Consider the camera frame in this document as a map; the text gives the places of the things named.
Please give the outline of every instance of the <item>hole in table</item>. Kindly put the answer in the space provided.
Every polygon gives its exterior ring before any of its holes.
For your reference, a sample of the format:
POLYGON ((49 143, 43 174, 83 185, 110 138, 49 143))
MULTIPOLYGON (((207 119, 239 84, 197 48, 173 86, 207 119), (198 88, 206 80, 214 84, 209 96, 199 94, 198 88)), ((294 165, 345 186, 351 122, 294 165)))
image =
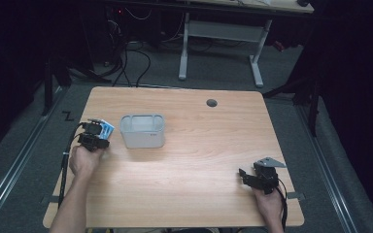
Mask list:
POLYGON ((217 104, 218 104, 218 102, 217 102, 217 100, 215 100, 215 99, 209 99, 209 100, 207 100, 207 105, 208 105, 209 107, 211 107, 211 108, 216 107, 217 104))

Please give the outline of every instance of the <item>human hand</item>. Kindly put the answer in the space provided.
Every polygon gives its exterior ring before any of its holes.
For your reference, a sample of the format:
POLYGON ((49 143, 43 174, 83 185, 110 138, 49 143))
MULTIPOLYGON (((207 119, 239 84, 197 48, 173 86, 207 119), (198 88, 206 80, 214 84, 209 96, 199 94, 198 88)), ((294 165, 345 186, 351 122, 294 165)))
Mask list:
POLYGON ((69 167, 75 177, 90 178, 98 167, 103 152, 102 149, 91 152, 82 146, 73 147, 69 167))
POLYGON ((275 188, 272 193, 267 195, 265 195, 263 190, 256 188, 253 188, 253 192, 259 212, 263 216, 269 232, 284 232, 283 225, 281 224, 283 202, 280 193, 275 188))

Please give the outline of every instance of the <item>metal rail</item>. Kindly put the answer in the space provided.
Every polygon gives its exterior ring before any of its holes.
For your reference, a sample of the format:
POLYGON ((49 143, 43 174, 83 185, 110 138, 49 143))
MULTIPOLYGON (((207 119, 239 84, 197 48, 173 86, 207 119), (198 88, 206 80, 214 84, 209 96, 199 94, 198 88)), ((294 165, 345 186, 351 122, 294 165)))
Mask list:
POLYGON ((53 113, 53 109, 57 103, 62 99, 65 95, 67 89, 65 87, 59 87, 55 94, 54 94, 54 105, 48 111, 48 114, 42 116, 38 123, 35 125, 32 133, 29 135, 29 138, 26 140, 25 144, 23 145, 22 149, 20 150, 17 158, 11 168, 9 169, 8 173, 6 174, 5 178, 0 183, 0 209, 5 203, 7 197, 11 193, 12 188, 17 183, 17 179, 19 178, 20 174, 22 173, 26 163, 28 162, 29 158, 32 155, 32 149, 38 140, 39 136, 41 135, 42 131, 44 130, 51 114, 53 113))
POLYGON ((344 232, 358 232, 358 230, 356 229, 356 224, 354 223, 354 219, 351 216, 347 203, 344 199, 344 196, 338 188, 338 185, 335 182, 334 177, 332 176, 331 170, 329 169, 329 166, 326 163, 326 159, 323 155, 320 144, 318 143, 317 138, 314 137, 311 134, 311 131, 309 130, 307 113, 300 106, 296 106, 295 109, 298 113, 298 116, 302 119, 301 121, 304 130, 307 133, 311 145, 314 148, 316 159, 319 164, 320 171, 322 173, 323 182, 326 186, 326 189, 328 190, 329 197, 340 219, 341 225, 344 228, 344 232))

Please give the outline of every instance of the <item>white desk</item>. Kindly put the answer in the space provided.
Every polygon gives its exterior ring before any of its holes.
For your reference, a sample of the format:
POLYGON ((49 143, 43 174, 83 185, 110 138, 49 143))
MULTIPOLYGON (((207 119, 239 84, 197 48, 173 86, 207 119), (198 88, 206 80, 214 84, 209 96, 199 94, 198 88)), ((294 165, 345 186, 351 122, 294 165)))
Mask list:
MULTIPOLYGON (((190 0, 188 2, 223 4, 227 6, 237 6, 238 1, 230 0, 190 0)), ((311 5, 307 7, 299 6, 295 0, 271 0, 268 6, 264 3, 255 0, 242 0, 243 6, 250 8, 260 8, 271 11, 288 11, 293 13, 312 13, 314 9, 311 5)), ((258 60, 261 55, 266 37, 268 36, 269 28, 272 20, 266 20, 263 27, 252 27, 236 24, 215 23, 208 21, 189 20, 189 14, 186 14, 185 29, 184 29, 184 44, 181 54, 179 79, 187 78, 187 42, 189 36, 207 37, 214 39, 225 39, 234 41, 244 41, 257 43, 254 54, 250 56, 250 64, 253 69, 255 85, 263 87, 262 76, 259 72, 258 60)))

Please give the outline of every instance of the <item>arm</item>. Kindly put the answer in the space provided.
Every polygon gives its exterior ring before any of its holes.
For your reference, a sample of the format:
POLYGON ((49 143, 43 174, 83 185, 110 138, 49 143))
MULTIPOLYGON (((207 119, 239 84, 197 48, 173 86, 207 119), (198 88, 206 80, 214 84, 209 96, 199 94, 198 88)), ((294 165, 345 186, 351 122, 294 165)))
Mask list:
POLYGON ((50 232, 85 232, 87 188, 102 152, 90 152, 84 147, 72 148, 69 167, 75 178, 53 220, 50 232))
POLYGON ((283 225, 281 223, 281 214, 283 211, 283 203, 280 193, 274 191, 265 195, 263 190, 253 188, 258 205, 259 212, 265 220, 265 224, 270 233, 283 233, 283 225))

